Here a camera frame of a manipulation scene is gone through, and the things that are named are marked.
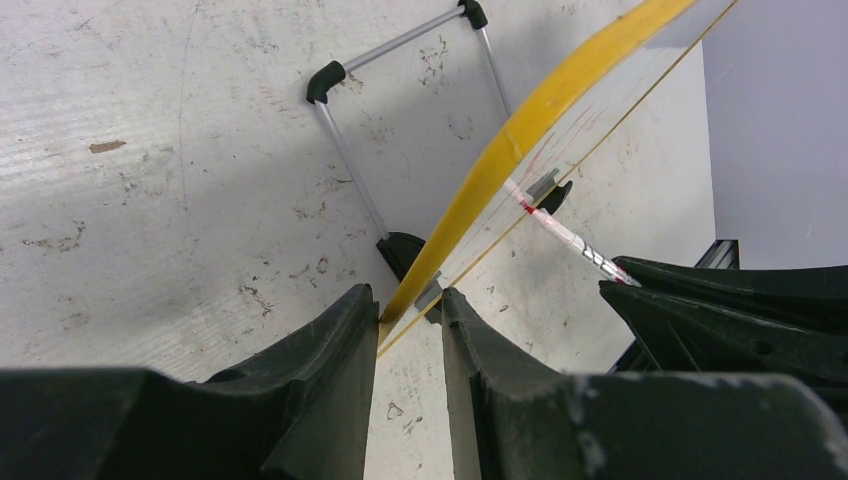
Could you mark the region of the red whiteboard marker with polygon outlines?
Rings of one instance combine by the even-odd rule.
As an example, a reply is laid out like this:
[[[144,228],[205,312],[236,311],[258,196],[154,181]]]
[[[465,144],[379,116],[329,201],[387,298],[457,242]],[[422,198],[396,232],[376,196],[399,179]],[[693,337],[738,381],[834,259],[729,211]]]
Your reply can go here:
[[[615,264],[610,258],[601,254],[592,245],[587,243],[580,235],[572,232],[545,209],[536,208],[528,201],[527,195],[522,192],[518,185],[507,178],[502,189],[515,200],[524,211],[543,227],[550,235],[556,238],[563,246],[577,254],[581,259],[591,264],[602,278],[615,283],[628,286],[641,287],[641,283],[629,275],[623,268]]]

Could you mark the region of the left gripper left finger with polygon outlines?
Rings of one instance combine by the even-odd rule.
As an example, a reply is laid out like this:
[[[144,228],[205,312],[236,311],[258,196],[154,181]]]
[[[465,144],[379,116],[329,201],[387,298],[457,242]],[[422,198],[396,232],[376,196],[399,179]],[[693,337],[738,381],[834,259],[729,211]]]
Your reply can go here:
[[[5,479],[360,479],[379,306],[367,284],[203,382],[5,369]]]

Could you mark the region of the yellow framed whiteboard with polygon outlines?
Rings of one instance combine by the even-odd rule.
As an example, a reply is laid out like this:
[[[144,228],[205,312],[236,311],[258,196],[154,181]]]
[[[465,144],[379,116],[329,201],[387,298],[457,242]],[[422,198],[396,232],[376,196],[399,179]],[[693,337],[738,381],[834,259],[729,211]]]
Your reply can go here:
[[[473,164],[384,310],[379,352],[424,315],[415,302],[433,280],[458,283],[516,225],[533,219],[502,189],[507,178],[540,208],[529,188],[551,172],[578,170],[731,8],[729,1],[644,1],[558,65]]]

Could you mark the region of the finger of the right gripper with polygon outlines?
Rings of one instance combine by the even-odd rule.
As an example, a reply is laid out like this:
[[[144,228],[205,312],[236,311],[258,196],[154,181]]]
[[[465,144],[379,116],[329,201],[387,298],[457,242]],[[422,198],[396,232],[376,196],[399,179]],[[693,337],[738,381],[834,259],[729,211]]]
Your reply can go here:
[[[847,333],[846,266],[726,270],[629,256],[614,261],[648,290],[707,301],[819,333]]]
[[[599,293],[624,320],[656,371],[780,373],[823,398],[847,396],[847,338],[733,308],[602,281]]]

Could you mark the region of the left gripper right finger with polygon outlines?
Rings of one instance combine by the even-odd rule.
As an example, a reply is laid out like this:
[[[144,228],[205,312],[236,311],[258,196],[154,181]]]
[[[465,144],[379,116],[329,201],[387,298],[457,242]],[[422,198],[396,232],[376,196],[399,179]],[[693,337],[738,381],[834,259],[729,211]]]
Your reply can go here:
[[[774,374],[564,374],[442,295],[458,479],[843,479],[847,435]]]

